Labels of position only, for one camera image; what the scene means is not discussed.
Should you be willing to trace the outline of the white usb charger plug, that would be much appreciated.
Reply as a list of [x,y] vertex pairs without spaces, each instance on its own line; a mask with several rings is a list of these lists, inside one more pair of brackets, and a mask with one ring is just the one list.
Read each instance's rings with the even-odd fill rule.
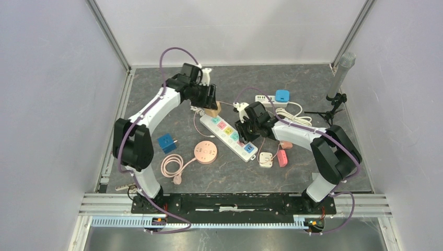
[[270,152],[261,152],[258,157],[259,166],[262,168],[271,168],[273,166],[273,154]]

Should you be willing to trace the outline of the blue cube socket adapter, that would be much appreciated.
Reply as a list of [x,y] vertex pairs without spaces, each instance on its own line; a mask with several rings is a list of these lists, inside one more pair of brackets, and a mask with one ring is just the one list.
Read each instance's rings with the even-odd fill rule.
[[171,134],[166,133],[157,139],[159,147],[161,150],[168,154],[177,148],[176,140],[171,136]]

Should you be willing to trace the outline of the pink plug adapter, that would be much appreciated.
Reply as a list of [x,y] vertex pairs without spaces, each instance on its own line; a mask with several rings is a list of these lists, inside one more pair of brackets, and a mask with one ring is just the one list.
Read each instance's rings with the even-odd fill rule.
[[288,164],[288,158],[285,150],[279,150],[276,156],[280,167],[285,167]]

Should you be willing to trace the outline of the small salmon charger plug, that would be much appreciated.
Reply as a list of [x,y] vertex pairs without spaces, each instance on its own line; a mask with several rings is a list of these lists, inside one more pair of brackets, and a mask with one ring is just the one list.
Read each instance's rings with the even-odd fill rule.
[[282,149],[291,149],[293,147],[293,144],[291,142],[288,141],[280,141],[280,146]]

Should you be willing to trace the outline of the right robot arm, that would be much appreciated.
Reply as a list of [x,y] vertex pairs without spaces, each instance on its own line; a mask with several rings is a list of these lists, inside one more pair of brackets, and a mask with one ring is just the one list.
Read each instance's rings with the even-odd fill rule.
[[362,157],[345,131],[332,125],[315,128],[300,125],[279,115],[272,116],[260,102],[234,103],[239,114],[235,123],[242,143],[263,137],[286,141],[313,153],[319,176],[303,191],[302,208],[316,213],[323,206],[323,199],[349,176],[357,174]]

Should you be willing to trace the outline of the beige cube adapter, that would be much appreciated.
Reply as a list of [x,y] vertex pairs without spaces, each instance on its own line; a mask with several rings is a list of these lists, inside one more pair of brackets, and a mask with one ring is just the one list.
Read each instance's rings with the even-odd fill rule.
[[222,109],[219,101],[216,101],[216,105],[217,105],[216,109],[204,108],[203,110],[204,110],[205,114],[212,117],[212,118],[216,118],[220,114],[221,109]]

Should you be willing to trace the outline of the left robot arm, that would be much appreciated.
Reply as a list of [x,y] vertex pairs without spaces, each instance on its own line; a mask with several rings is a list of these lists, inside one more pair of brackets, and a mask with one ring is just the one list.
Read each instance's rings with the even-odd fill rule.
[[210,83],[212,68],[184,63],[181,71],[164,80],[156,96],[138,113],[114,123],[112,154],[121,173],[130,174],[145,197],[144,206],[151,213],[164,207],[158,194],[161,185],[153,172],[151,162],[154,147],[151,139],[160,122],[185,100],[191,106],[216,110],[216,85]]

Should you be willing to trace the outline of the pink round socket base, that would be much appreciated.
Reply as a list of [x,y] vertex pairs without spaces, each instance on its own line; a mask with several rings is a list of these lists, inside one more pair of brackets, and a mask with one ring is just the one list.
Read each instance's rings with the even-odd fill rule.
[[194,157],[201,164],[212,163],[218,154],[216,145],[211,141],[199,142],[194,148]]

